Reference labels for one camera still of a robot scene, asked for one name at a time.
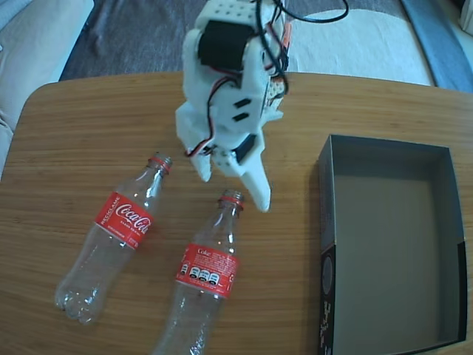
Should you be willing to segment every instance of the box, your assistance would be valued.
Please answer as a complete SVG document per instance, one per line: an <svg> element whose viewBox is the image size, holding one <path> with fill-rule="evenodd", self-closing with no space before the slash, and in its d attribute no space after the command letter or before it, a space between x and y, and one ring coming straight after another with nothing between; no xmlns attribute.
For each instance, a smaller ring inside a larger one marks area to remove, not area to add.
<svg viewBox="0 0 473 355"><path fill-rule="evenodd" d="M331 135L319 175L319 355L463 341L466 254L449 149Z"/></svg>

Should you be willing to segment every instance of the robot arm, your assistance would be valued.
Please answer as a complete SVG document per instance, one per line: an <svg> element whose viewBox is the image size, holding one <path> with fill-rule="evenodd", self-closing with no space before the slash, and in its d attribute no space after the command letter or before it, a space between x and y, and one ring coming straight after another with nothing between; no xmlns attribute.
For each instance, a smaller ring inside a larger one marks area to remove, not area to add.
<svg viewBox="0 0 473 355"><path fill-rule="evenodd" d="M270 186L262 165L262 127L280 119L284 91L256 29L256 4L241 0L209 0L183 45L184 93L176 111L177 136L199 176L211 177L211 159L225 176L238 177L256 206L266 212ZM286 49L284 17L276 17L273 1L262 3L271 51Z"/></svg>

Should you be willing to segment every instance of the empty plastic bottle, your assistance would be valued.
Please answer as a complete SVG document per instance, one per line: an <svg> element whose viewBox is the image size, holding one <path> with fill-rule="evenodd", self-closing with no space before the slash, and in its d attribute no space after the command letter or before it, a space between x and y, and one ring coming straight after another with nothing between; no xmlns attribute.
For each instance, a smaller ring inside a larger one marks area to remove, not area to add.
<svg viewBox="0 0 473 355"><path fill-rule="evenodd" d="M114 278L153 222L171 158L156 153L146 168L110 195L89 230L71 271L59 283L55 304L82 324L95 321Z"/></svg>
<svg viewBox="0 0 473 355"><path fill-rule="evenodd" d="M203 355L207 336L237 272L235 227L243 196L227 190L217 212L184 253L171 314L153 355Z"/></svg>

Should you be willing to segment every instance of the couch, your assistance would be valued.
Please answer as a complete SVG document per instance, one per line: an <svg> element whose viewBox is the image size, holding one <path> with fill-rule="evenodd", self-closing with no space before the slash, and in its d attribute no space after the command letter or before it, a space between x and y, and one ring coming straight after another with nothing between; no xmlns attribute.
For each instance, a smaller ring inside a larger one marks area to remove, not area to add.
<svg viewBox="0 0 473 355"><path fill-rule="evenodd" d="M61 77L93 0L0 0L0 177L28 97Z"/></svg>

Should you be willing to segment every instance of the coca-cola logo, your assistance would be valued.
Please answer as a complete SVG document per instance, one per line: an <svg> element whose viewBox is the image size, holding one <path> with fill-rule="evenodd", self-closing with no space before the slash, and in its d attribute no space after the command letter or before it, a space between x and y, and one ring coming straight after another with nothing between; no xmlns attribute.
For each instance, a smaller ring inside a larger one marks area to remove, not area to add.
<svg viewBox="0 0 473 355"><path fill-rule="evenodd" d="M133 205L126 203L117 207L115 214L123 218L129 224L134 226L138 231L145 234L151 225L151 220L147 217L142 217L139 213L132 210Z"/></svg>

